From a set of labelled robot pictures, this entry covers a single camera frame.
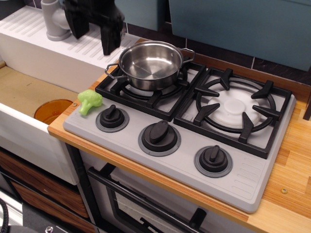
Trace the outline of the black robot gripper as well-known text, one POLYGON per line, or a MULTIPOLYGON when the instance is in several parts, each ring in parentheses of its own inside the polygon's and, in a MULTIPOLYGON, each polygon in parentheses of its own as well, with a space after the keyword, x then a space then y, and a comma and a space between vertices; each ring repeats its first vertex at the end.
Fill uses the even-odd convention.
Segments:
POLYGON ((113 0, 66 0, 65 16, 76 39, 89 32, 89 23, 102 26, 101 42, 104 55, 110 55, 120 47, 124 14, 113 0))

